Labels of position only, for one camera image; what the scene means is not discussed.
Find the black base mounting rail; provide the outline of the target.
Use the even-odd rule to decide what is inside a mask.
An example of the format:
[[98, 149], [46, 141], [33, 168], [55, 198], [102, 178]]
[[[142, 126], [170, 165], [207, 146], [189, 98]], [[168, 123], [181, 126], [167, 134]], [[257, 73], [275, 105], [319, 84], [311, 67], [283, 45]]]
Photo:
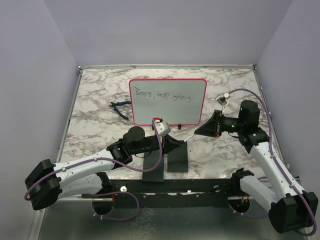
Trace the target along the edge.
[[167, 179], [163, 182], [112, 180], [110, 192], [126, 187], [141, 208], [227, 208], [230, 200], [241, 200], [245, 193], [235, 190], [229, 178]]

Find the pink framed whiteboard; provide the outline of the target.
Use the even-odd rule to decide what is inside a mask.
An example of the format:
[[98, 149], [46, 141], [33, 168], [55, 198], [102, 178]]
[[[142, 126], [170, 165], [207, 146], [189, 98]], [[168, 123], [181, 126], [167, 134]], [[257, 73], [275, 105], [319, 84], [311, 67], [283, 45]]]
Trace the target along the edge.
[[128, 86], [135, 125], [150, 125], [153, 118], [170, 125], [201, 121], [207, 90], [203, 78], [133, 78]]

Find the right black foam pad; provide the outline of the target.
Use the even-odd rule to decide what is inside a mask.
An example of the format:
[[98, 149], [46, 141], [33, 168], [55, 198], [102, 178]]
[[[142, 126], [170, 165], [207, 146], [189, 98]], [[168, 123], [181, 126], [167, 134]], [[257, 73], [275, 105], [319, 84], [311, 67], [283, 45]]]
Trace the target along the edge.
[[167, 154], [167, 172], [168, 173], [188, 173], [188, 145], [183, 142], [182, 145]]

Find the white whiteboard marker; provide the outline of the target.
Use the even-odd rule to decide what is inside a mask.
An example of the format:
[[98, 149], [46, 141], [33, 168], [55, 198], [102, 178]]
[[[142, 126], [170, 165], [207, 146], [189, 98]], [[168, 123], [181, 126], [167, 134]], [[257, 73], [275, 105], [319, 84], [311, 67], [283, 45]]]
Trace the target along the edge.
[[184, 142], [187, 142], [188, 140], [190, 140], [191, 138], [193, 138], [195, 136], [195, 134], [191, 134], [190, 136], [188, 136], [185, 140], [184, 140]]

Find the aluminium table frame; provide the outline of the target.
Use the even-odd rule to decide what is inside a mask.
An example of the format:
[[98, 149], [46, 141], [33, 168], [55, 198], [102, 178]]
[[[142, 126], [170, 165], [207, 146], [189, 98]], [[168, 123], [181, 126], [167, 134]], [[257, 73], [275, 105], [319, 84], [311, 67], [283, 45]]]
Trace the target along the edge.
[[[272, 123], [269, 110], [260, 98], [254, 70], [251, 67], [159, 67], [147, 68], [117, 66], [109, 69], [84, 69], [76, 88], [75, 99], [70, 113], [63, 144], [58, 158], [52, 163], [65, 163], [94, 155], [117, 142], [132, 127], [144, 129], [145, 136], [153, 136], [152, 120], [150, 125], [136, 125], [133, 122], [129, 81], [132, 79], [205, 79], [207, 88], [201, 120], [196, 125], [170, 125], [169, 135], [177, 140], [185, 140], [194, 131], [208, 121], [215, 110], [222, 110], [216, 97], [229, 93], [228, 106], [224, 116], [237, 118], [242, 101], [250, 100], [260, 109], [259, 127], [270, 139], [270, 145], [276, 153], [276, 160], [282, 162], [273, 146]], [[262, 168], [241, 145], [237, 133], [223, 132], [220, 137], [195, 135], [187, 141], [188, 172], [167, 172], [168, 153], [162, 156], [158, 167], [150, 172], [137, 172], [125, 167], [101, 172], [99, 178], [105, 184], [96, 194], [72, 195], [85, 199], [93, 211], [98, 223], [120, 222], [113, 216], [118, 209], [141, 209], [136, 196], [122, 186], [119, 191], [109, 191], [112, 180], [141, 180], [143, 182], [163, 182], [165, 180], [188, 179], [231, 179], [237, 170], [251, 171], [269, 189], [272, 188]], [[130, 166], [148, 169], [158, 160], [159, 153], [148, 152], [132, 156]], [[60, 202], [58, 199], [51, 206]], [[245, 226], [247, 211], [251, 200], [247, 193], [241, 200], [228, 200], [227, 217], [240, 218]]]

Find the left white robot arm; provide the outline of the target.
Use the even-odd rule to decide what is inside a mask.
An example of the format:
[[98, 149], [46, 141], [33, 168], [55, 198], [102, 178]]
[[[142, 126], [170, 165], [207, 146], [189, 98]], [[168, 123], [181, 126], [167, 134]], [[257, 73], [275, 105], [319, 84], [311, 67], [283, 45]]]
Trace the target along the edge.
[[[146, 136], [139, 126], [131, 127], [118, 141], [91, 156], [58, 163], [42, 160], [24, 181], [24, 199], [37, 211], [53, 205], [58, 199], [74, 195], [106, 197], [111, 186], [100, 179], [100, 173], [121, 167], [140, 173], [152, 172], [164, 154], [180, 148], [183, 143], [171, 137], [162, 126], [155, 126], [151, 136]], [[139, 169], [129, 165], [133, 155], [153, 152], [158, 152], [158, 159], [152, 167]]]

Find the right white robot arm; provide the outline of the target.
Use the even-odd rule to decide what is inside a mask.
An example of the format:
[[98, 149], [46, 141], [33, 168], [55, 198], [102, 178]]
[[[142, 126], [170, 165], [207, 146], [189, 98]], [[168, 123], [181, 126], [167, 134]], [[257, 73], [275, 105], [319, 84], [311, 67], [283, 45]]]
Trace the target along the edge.
[[260, 109], [251, 100], [240, 104], [238, 117], [226, 117], [215, 110], [211, 118], [194, 131], [195, 135], [219, 138], [222, 133], [236, 133], [240, 144], [262, 168], [272, 188], [265, 186], [249, 170], [238, 169], [230, 179], [230, 191], [251, 196], [264, 208], [271, 225], [278, 233], [315, 228], [319, 200], [314, 192], [305, 189], [276, 159], [267, 133], [259, 127]]

